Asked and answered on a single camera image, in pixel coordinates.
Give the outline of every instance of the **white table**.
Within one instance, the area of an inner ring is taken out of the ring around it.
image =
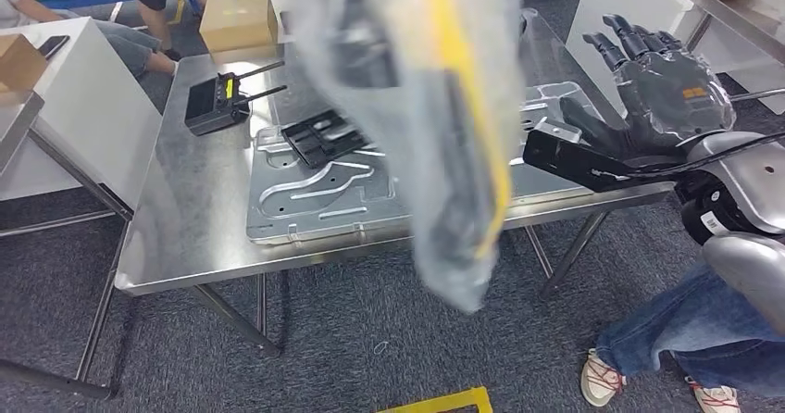
[[[68,19],[16,29],[35,46],[49,36],[70,40],[50,60],[34,91],[45,102],[36,130],[92,180],[133,210],[161,115],[92,19]],[[33,142],[20,147],[0,181],[0,200],[79,186]]]

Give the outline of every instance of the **black electronic device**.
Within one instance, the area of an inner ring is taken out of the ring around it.
[[[311,169],[321,168],[368,144],[363,135],[334,110],[287,126],[281,134]]]
[[[215,78],[191,86],[185,110],[185,125],[194,135],[205,135],[242,123],[251,114],[251,101],[283,91],[286,86],[274,87],[260,94],[245,95],[240,92],[240,81],[280,66],[283,66],[283,61],[243,75],[219,73]]]
[[[40,47],[38,47],[38,52],[48,61],[49,58],[54,56],[70,38],[71,37],[68,35],[50,36]]]

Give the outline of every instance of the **yellow label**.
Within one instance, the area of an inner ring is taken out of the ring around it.
[[[488,162],[495,191],[493,219],[488,226],[476,257],[483,257],[491,249],[505,223],[507,206],[512,198],[512,183],[508,160],[495,139],[487,111],[488,98],[483,95],[471,42],[461,28],[460,13],[455,0],[428,0],[430,4],[436,50],[442,65],[455,72],[458,85],[474,122],[482,153]]]

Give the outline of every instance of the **gray carpet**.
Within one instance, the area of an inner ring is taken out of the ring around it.
[[[577,0],[527,0],[562,36],[572,13],[564,4]],[[727,86],[738,89],[732,81]],[[785,129],[785,120],[756,102],[738,109],[744,129]],[[4,202],[0,220],[45,219],[92,204],[79,190]],[[39,206],[44,210],[33,210]],[[579,225],[538,228],[552,257]],[[103,219],[0,239],[0,357],[75,372],[119,230],[119,220]],[[604,325],[673,285],[698,252],[675,200],[621,210],[563,288],[543,302],[536,296],[542,272],[525,233],[505,233],[500,248],[487,306],[473,316],[424,290],[408,253],[272,274],[268,321],[283,347],[279,358],[261,356],[183,290],[138,298],[117,293],[91,376],[116,384],[115,399],[0,382],[0,408],[374,411],[482,385],[495,411],[593,411],[578,385],[586,349]],[[215,287],[251,317],[253,284]],[[698,411],[682,378],[667,360],[662,371],[633,378],[607,410]],[[749,393],[741,404],[746,411],[785,411],[785,402]]]

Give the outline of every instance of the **yellow strap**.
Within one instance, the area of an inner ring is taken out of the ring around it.
[[[512,195],[508,159],[499,149],[498,140],[489,124],[490,116],[482,96],[482,88],[477,75],[477,63],[471,51],[471,44],[462,32],[455,0],[428,0],[430,3],[436,48],[442,65],[458,77],[458,86],[467,102],[469,114],[474,121],[474,130],[479,136],[480,147],[491,171],[495,191],[493,218],[485,237],[477,249],[476,257],[485,256],[495,244],[499,231],[505,223],[507,206]]]
[[[441,413],[461,407],[477,406],[478,413],[493,413],[491,399],[485,387],[470,388],[464,392],[426,399],[407,406],[383,410],[379,413]]]

